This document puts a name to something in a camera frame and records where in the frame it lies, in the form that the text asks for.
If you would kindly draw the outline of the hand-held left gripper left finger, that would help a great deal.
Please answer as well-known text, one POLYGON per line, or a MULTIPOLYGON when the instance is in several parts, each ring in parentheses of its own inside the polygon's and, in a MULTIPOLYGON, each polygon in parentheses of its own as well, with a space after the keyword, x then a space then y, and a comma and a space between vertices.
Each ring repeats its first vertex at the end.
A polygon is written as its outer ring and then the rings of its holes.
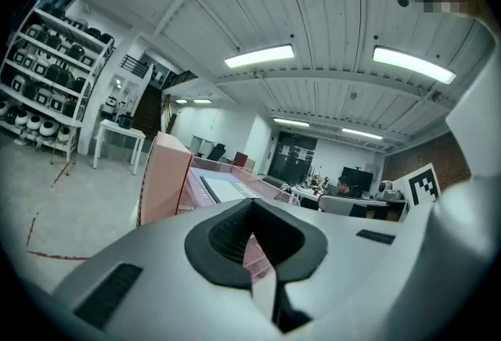
POLYGON ((250 291, 208 282, 186 257, 189 231, 232 205, 206 206, 137 227, 74 269, 53 291, 54 299, 77 313, 120 265, 137 267, 139 276, 103 326, 112 339, 280 339, 281 331, 250 291))

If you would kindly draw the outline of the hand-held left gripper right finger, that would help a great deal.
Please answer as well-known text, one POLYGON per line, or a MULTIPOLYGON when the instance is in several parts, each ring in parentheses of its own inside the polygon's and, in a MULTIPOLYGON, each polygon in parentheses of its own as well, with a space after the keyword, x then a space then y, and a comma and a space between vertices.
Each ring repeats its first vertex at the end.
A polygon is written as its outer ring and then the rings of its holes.
POLYGON ((350 308, 348 297, 375 278, 401 224, 263 199, 252 201, 251 224, 276 275, 272 320, 252 325, 253 338, 364 339, 376 311, 350 308))

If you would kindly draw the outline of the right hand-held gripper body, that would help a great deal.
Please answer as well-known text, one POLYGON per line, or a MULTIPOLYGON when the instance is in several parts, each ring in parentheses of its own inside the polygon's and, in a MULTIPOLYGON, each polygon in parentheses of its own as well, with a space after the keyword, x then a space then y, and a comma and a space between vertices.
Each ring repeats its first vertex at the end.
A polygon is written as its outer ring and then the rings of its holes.
POLYGON ((412 200, 435 194, 424 238, 391 308, 393 340, 428 340, 457 314, 500 251, 500 176, 473 177, 443 193, 419 178, 412 200))

